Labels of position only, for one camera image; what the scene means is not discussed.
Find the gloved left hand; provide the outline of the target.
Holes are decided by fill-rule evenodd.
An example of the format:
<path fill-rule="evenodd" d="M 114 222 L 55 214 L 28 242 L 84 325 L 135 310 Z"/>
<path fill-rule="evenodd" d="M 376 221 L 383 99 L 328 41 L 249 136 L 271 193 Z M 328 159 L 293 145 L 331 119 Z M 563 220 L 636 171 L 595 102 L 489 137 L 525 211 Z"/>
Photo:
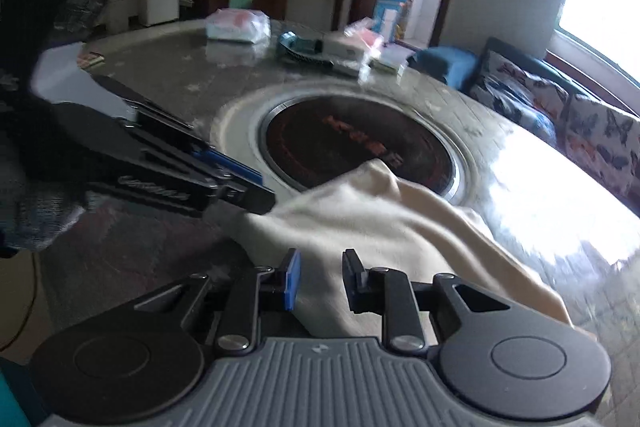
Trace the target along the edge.
<path fill-rule="evenodd" d="M 52 102 L 32 78 L 42 54 L 81 44 L 106 0 L 1 0 L 1 254 L 41 251 L 90 205 Z"/>

